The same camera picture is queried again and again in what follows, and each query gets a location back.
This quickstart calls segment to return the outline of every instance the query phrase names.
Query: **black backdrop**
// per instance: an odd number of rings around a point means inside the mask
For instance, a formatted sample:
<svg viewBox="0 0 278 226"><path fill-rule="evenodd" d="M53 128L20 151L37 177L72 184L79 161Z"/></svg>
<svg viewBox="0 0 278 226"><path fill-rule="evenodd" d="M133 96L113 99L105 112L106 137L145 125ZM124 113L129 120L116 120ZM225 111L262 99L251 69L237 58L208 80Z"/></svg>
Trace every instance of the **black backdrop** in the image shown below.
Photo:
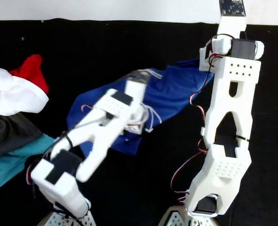
<svg viewBox="0 0 278 226"><path fill-rule="evenodd" d="M49 102L39 114L26 114L44 133L57 137L78 94L116 80L134 69L165 68L198 57L198 49L217 30L213 24L136 21L0 22L0 67L17 68L31 54L43 58ZM252 164L243 178L234 209L234 226L278 225L278 26L247 27L248 38L265 43L253 104ZM209 106L212 85L196 99ZM187 106L178 115L144 134L137 156L109 150L98 170L80 188L92 202L97 225L155 226L176 204L169 189L174 171L196 153L202 120ZM176 179L186 189L201 169L197 157ZM218 217L229 225L230 212ZM0 225L19 219L34 226L46 214L25 183L25 171L0 188Z"/></svg>

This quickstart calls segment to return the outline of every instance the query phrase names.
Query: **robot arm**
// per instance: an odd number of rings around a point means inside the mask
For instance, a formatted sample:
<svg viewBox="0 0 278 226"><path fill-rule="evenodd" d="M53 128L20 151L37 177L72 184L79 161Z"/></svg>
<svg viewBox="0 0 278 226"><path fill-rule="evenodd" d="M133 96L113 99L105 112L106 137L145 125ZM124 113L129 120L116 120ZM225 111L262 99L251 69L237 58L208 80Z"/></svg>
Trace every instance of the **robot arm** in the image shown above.
<svg viewBox="0 0 278 226"><path fill-rule="evenodd" d="M141 103L150 75L144 70L132 72L125 92L109 89L79 123L55 142L51 160L41 159L31 172L33 181L56 209L73 218L87 214L90 202L79 191L76 180L85 182L91 177L124 129L141 133L148 118ZM86 141L92 142L93 148L81 161L69 150Z"/></svg>
<svg viewBox="0 0 278 226"><path fill-rule="evenodd" d="M215 76L205 127L201 129L208 153L185 200L186 211L193 218L225 214L251 163L248 151L251 108L261 67L257 59L262 56L264 45L260 41L239 39L245 27L245 17L222 16L218 35L200 49L200 71L210 68ZM215 58L210 67L209 58L214 53L222 57ZM237 92L233 97L229 95L231 82L237 83ZM234 155L227 154L223 145L215 144L217 127L228 112L232 112L237 128L238 146Z"/></svg>

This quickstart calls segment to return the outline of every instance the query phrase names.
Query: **dark gray cloth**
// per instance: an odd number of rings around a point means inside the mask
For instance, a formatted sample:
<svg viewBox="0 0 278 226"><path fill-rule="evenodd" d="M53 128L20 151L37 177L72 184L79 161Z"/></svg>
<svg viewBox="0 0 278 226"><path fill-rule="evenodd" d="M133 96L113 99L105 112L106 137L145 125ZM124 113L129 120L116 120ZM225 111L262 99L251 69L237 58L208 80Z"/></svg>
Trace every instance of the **dark gray cloth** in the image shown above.
<svg viewBox="0 0 278 226"><path fill-rule="evenodd" d="M0 115L0 156L39 138L42 132L22 113Z"/></svg>

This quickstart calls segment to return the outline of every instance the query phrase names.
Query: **red cloth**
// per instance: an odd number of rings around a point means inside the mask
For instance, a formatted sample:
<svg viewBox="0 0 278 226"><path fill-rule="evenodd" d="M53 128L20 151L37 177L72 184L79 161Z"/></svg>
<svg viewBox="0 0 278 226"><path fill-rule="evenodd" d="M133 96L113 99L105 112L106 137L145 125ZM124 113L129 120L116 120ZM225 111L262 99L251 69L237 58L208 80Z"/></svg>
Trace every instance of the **red cloth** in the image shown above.
<svg viewBox="0 0 278 226"><path fill-rule="evenodd" d="M43 74L41 73L42 58L40 55L34 54L28 57L19 68L10 71L13 76L26 79L36 86L40 87L45 93L48 93L49 87Z"/></svg>

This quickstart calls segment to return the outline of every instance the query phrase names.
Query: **circuit board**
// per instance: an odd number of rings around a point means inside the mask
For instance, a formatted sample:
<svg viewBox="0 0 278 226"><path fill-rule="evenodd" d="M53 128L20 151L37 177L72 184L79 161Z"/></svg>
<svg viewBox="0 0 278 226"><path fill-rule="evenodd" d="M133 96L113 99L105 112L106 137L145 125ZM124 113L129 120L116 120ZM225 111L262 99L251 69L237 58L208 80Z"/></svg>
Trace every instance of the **circuit board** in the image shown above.
<svg viewBox="0 0 278 226"><path fill-rule="evenodd" d="M220 0L222 16L246 16L243 0Z"/></svg>

